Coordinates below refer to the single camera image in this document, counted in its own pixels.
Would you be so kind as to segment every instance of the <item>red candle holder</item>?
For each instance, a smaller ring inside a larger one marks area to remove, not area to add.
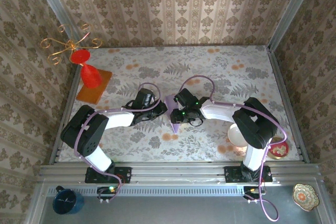
[[[94,89],[101,85],[103,79],[99,71],[85,62],[90,59],[90,52],[85,49],[74,51],[70,56],[70,61],[82,66],[80,70],[80,76],[84,85],[89,89]]]

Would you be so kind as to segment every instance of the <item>mug handle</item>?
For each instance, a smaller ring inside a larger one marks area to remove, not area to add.
[[[56,191],[59,193],[60,191],[63,191],[64,190],[64,188],[63,187],[61,187],[61,186],[57,186],[56,187]]]

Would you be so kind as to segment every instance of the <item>purple object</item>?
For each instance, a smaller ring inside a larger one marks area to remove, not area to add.
[[[167,113],[168,113],[168,118],[170,121],[170,114],[173,112],[174,109],[178,109],[179,105],[177,102],[174,101],[173,94],[166,96],[166,98],[164,99],[164,103],[167,106],[167,109],[168,109]],[[173,128],[174,133],[176,134],[179,131],[180,125],[178,123],[172,123],[171,121],[170,121],[170,124]]]

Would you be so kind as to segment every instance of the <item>gray metal base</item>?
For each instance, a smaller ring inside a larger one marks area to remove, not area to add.
[[[292,199],[292,186],[268,187],[266,199],[280,212],[277,222],[295,224],[322,223],[317,209],[306,212]],[[75,215],[58,215],[48,197],[41,224],[136,223],[136,224],[269,224],[259,203],[247,203],[237,197],[117,197],[100,204],[96,197],[85,197],[83,209]],[[275,211],[265,204],[271,217]]]

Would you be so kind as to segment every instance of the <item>blue mug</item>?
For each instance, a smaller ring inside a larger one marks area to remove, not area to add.
[[[84,198],[81,194],[71,189],[56,187],[57,195],[53,201],[53,209],[59,215],[72,215],[79,212],[84,205]]]

